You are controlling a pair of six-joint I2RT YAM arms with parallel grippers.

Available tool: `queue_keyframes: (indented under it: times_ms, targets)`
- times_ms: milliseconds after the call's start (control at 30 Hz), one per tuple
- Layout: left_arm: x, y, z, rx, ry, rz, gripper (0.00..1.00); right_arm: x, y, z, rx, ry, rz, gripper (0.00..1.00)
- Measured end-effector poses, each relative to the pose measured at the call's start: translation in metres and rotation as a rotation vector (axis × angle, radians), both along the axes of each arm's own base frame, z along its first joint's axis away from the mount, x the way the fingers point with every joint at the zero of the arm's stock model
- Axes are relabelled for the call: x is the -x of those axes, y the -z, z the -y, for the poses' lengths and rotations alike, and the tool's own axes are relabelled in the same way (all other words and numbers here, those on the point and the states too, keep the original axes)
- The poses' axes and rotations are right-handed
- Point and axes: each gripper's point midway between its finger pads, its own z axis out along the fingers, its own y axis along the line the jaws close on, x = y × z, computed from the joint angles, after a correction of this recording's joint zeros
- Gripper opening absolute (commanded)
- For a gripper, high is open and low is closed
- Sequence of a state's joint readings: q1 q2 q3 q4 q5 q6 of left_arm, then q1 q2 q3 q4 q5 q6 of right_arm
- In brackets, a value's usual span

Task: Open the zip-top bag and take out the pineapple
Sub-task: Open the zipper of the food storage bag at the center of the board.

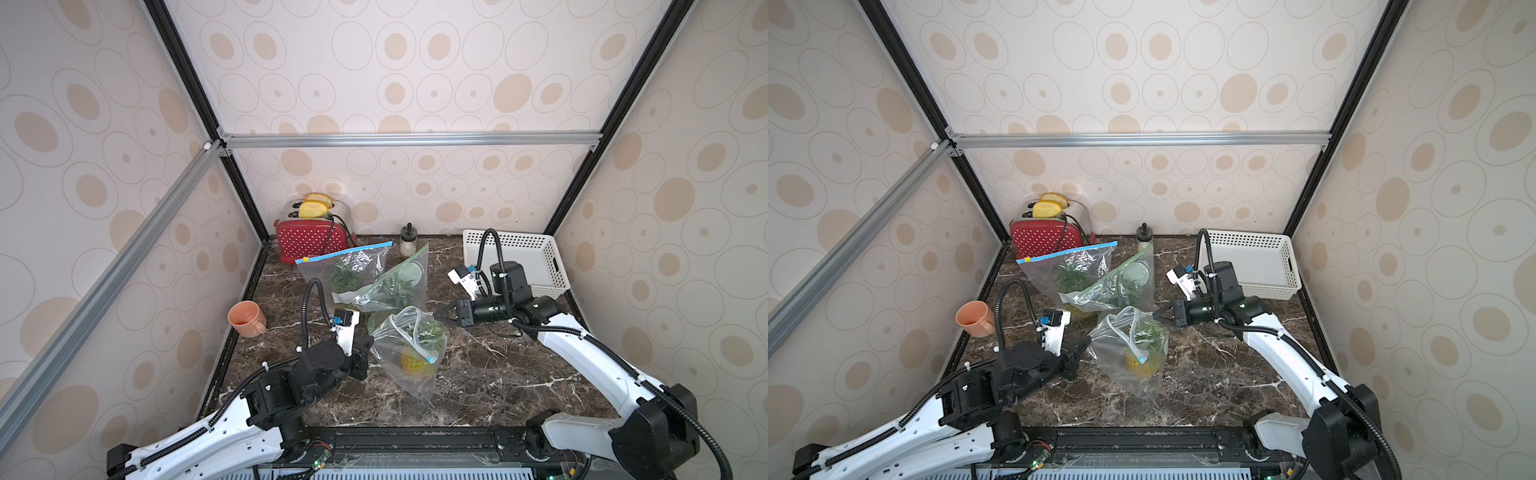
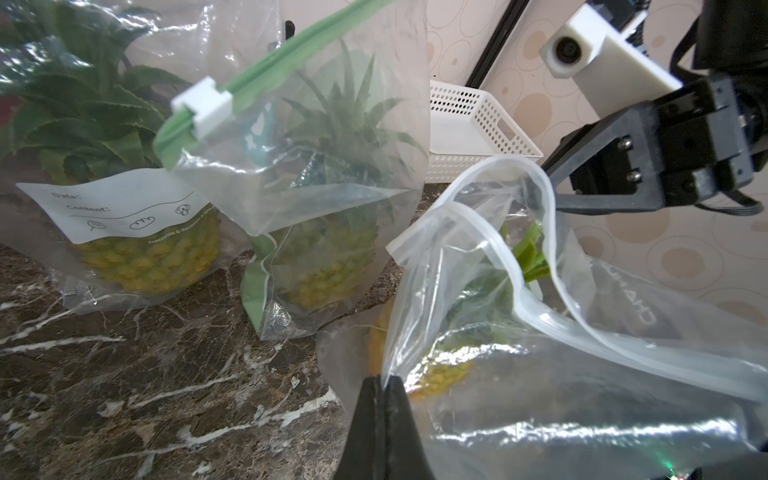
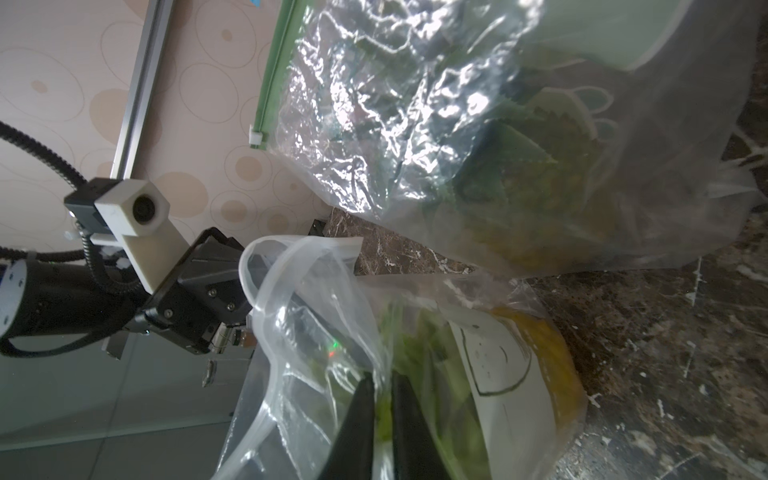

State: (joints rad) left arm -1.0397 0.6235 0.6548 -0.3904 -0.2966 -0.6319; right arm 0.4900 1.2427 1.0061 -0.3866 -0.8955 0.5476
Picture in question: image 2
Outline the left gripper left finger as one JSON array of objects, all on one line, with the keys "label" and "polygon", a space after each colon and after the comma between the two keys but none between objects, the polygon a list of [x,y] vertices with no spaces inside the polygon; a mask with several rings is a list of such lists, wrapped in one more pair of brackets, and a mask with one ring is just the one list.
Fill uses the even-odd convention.
[{"label": "left gripper left finger", "polygon": [[376,480],[386,477],[385,397],[379,377],[363,380],[336,480]]}]

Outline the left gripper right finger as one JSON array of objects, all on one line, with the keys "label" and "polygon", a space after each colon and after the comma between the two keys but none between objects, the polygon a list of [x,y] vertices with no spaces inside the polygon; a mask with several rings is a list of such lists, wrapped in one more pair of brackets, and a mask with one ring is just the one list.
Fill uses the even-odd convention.
[{"label": "left gripper right finger", "polygon": [[390,376],[384,390],[384,478],[434,480],[403,381]]}]

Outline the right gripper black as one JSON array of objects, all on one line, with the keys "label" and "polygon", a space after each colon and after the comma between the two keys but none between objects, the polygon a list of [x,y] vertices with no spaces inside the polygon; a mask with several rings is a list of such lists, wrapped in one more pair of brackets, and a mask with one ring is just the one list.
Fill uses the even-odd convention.
[{"label": "right gripper black", "polygon": [[742,189],[767,164],[767,78],[716,74],[589,124],[542,165],[564,213],[607,215],[703,207],[719,195],[760,207]]}]

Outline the clear zip-top bag blue slider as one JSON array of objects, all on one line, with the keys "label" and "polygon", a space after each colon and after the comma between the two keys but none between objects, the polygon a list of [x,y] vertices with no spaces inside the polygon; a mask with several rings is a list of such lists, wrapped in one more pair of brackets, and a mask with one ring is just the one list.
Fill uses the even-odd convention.
[{"label": "clear zip-top bag blue slider", "polygon": [[[527,285],[499,230],[532,222],[550,275]],[[767,331],[587,255],[544,171],[516,155],[462,173],[388,246],[395,297],[324,329],[319,367],[351,421],[364,379],[415,380],[489,260],[513,286],[508,342],[410,400],[435,479],[763,479]],[[381,372],[366,341],[391,313]]]}]

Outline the yellow pineapple green crown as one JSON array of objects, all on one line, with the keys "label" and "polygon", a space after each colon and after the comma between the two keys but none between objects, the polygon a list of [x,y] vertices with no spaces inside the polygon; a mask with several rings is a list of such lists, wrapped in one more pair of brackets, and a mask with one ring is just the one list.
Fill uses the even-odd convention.
[{"label": "yellow pineapple green crown", "polygon": [[[532,222],[522,239],[515,240],[505,223],[499,233],[521,267],[527,285],[550,275],[540,250],[541,226]],[[424,399],[446,392],[459,384],[476,363],[472,357],[481,347],[507,343],[511,330],[513,286],[506,273],[493,267],[489,260],[480,263],[481,272],[469,281],[453,302],[445,317],[448,331],[441,333],[420,360],[415,380],[404,381],[410,400]],[[366,341],[369,375],[381,372],[389,317],[382,313],[374,323]]]}]

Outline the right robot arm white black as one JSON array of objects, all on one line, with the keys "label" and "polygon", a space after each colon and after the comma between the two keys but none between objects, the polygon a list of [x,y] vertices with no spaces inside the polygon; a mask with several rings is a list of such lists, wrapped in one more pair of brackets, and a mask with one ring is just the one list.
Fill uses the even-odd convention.
[{"label": "right robot arm white black", "polygon": [[753,216],[744,188],[767,162],[767,5],[707,1],[662,68],[643,50],[645,1],[588,1],[542,47],[552,76],[576,83],[597,121],[544,163],[560,211],[671,207]]}]

